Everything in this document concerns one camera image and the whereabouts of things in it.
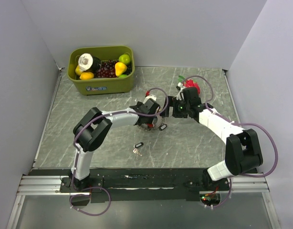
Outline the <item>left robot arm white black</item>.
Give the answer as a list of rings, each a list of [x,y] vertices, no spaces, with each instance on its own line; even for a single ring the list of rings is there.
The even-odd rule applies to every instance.
[[[71,186],[78,192],[87,189],[93,153],[113,128],[128,125],[152,124],[158,117],[160,105],[153,96],[124,110],[101,111],[94,107],[73,129],[75,158],[71,168]]]

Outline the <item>dark red grape bunch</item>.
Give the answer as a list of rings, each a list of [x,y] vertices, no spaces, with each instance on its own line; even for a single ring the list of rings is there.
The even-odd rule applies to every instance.
[[[94,74],[95,78],[119,78],[115,75],[115,64],[119,62],[117,60],[102,61],[101,67]],[[126,75],[131,74],[133,71],[132,64],[127,65]]]

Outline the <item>yellow pear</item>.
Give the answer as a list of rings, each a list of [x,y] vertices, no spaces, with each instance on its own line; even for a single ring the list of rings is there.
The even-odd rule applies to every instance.
[[[127,66],[122,62],[117,62],[115,64],[115,75],[117,77],[121,76],[127,70]]]

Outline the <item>black key tag with key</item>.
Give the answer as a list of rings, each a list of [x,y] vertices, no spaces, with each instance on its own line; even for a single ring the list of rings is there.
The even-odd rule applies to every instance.
[[[134,153],[135,155],[142,156],[142,154],[139,152],[139,148],[141,148],[143,145],[144,145],[143,142],[140,142],[140,143],[135,144],[135,145],[134,145],[134,149],[133,149],[133,153]]]

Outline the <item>red dragon fruit toy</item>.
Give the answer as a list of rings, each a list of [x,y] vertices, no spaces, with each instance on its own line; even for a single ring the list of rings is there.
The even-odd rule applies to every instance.
[[[198,83],[196,81],[194,81],[192,79],[185,80],[185,77],[183,77],[182,75],[179,75],[178,76],[178,82],[182,86],[184,86],[186,88],[188,88],[188,87],[195,87],[197,89],[197,91],[198,91],[198,94],[200,94],[200,87],[199,87],[199,85],[198,85]]]

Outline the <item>yellow lemon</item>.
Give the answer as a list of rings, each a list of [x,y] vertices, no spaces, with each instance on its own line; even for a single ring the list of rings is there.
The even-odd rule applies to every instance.
[[[94,78],[94,73],[92,72],[82,72],[80,75],[80,80],[91,80]]]

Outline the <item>olive green plastic bin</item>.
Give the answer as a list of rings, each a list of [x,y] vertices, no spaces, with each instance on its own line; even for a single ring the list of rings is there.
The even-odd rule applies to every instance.
[[[101,61],[117,60],[122,54],[128,54],[131,58],[131,73],[125,77],[114,78],[94,78],[91,80],[80,80],[75,73],[75,68],[78,65],[79,57],[89,53]],[[68,79],[72,81],[77,91],[82,95],[96,95],[96,94],[114,94],[130,92],[134,86],[134,52],[128,46],[98,46],[98,47],[84,47],[74,50],[69,58],[68,64]]]

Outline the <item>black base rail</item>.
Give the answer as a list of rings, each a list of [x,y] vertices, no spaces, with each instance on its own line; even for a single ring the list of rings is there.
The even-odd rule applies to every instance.
[[[201,192],[228,191],[226,178],[211,181],[203,168],[99,168],[82,181],[62,178],[61,193],[88,194],[92,203],[140,200],[199,201]]]

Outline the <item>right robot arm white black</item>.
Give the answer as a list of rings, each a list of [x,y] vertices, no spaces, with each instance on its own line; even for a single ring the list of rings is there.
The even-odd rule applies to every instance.
[[[168,96],[165,107],[163,117],[190,117],[210,129],[225,144],[225,158],[203,170],[205,189],[213,190],[222,179],[244,174],[263,164],[256,131],[236,126],[220,117],[212,105],[202,103],[195,87],[181,88],[177,96]]]

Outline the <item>yellow fruit at bin left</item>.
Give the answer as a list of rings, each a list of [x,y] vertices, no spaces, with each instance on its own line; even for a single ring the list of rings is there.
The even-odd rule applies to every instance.
[[[78,76],[81,76],[81,74],[82,74],[82,71],[81,71],[81,69],[80,69],[80,66],[79,66],[79,65],[77,65],[77,67],[76,67],[76,69],[75,69],[75,73],[76,73],[76,75],[78,75]]]

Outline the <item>white cut coconut half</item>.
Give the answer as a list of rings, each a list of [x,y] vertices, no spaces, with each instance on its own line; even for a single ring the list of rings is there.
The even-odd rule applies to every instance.
[[[93,65],[93,56],[89,53],[82,54],[78,59],[78,65],[81,72],[89,70]]]

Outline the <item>green apple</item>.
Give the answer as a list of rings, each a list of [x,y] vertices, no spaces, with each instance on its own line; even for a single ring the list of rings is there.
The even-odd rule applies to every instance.
[[[132,62],[129,54],[122,54],[119,56],[118,60],[125,65],[129,65]]]

